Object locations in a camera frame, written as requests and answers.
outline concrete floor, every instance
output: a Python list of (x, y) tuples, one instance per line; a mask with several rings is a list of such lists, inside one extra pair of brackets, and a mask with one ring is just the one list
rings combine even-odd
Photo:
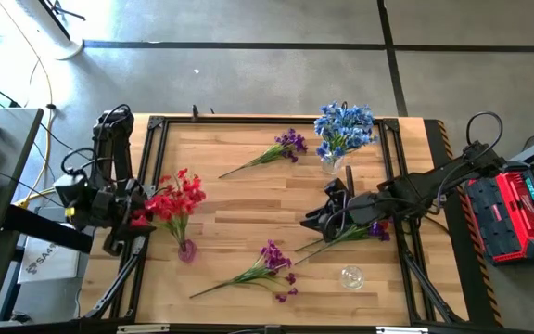
[[(61, 3), (87, 17), (65, 24), (88, 40), (384, 43), (376, 0)], [(395, 44), (534, 45), (534, 0), (387, 0), (387, 9)], [(1, 9), (0, 36), (0, 89), (20, 104), (28, 96), (29, 106), (48, 103), (40, 68), (28, 88), (35, 57)], [(468, 118), (481, 110), (502, 116), (496, 150), (505, 157), (534, 135), (534, 53), (397, 52), (397, 60), (409, 116), (445, 121), (454, 150), (464, 146)], [(398, 115), (385, 51), (86, 48), (44, 65), (59, 108), (53, 130), (73, 147), (90, 146), (95, 118), (120, 103), (135, 112), (189, 112), (197, 104), (218, 113), (317, 114), (338, 99), (369, 103), (375, 115)], [(479, 120), (473, 137), (490, 141), (494, 130)], [(41, 148), (44, 138), (37, 139)], [(65, 153), (53, 146), (57, 176)], [(33, 151), (22, 180), (31, 183), (41, 163)], [(534, 266), (490, 271), (505, 325), (534, 329)], [(36, 322), (69, 319), (79, 282), (23, 286), (16, 309)], [(53, 303), (57, 298), (63, 302)]]

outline wooden tabletop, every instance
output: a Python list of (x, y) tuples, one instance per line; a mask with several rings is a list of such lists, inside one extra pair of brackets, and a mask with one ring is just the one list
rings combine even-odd
[[(133, 170), (138, 170), (149, 115), (135, 116), (131, 136)], [(433, 168), (424, 122), (399, 118), (404, 153), (410, 172)], [(298, 163), (279, 160), (224, 178), (222, 173), (258, 157), (273, 138), (290, 126), (284, 124), (172, 124), (168, 132), (162, 174), (182, 168), (202, 178), (208, 198), (189, 220), (187, 235), (197, 246), (191, 264), (178, 260), (170, 233), (159, 229), (151, 236), (141, 288), (138, 323), (228, 323), (287, 325), (407, 325), (409, 323), (401, 280), (397, 244), (377, 239), (346, 242), (309, 261), (293, 266), (298, 277), (297, 296), (280, 304), (273, 293), (260, 287), (226, 287), (193, 300), (188, 297), (241, 274), (257, 259), (267, 239), (273, 239), (286, 256), (297, 261), (307, 254), (294, 250), (317, 238), (318, 233), (299, 221), (326, 201), (324, 185), (332, 179), (321, 170), (314, 150), (320, 139), (310, 125), (296, 125), (305, 135), (309, 152)], [(154, 137), (148, 164), (151, 179), (159, 132)], [(396, 153), (391, 150), (395, 173)], [(346, 158), (356, 192), (375, 191), (386, 180), (380, 145), (371, 145)], [(343, 172), (339, 177), (345, 181)], [(445, 224), (444, 216), (437, 217)], [(94, 306), (117, 273), (119, 259), (102, 251), (107, 231), (95, 235), (80, 296), (82, 315)], [(456, 314), (467, 318), (450, 237), (423, 221), (420, 229), (428, 276)], [(366, 281), (358, 290), (341, 286), (339, 275), (347, 265), (362, 269)], [(124, 312), (131, 282), (123, 297)], [(415, 284), (420, 314), (422, 292)]]

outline small glass vase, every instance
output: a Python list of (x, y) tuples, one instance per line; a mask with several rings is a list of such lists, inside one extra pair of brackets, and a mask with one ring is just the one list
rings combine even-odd
[(336, 175), (337, 172), (343, 167), (343, 159), (345, 157), (332, 159), (330, 161), (323, 161), (323, 172)]
[(191, 239), (186, 239), (179, 243), (178, 258), (184, 263), (192, 263), (197, 254), (197, 245)]

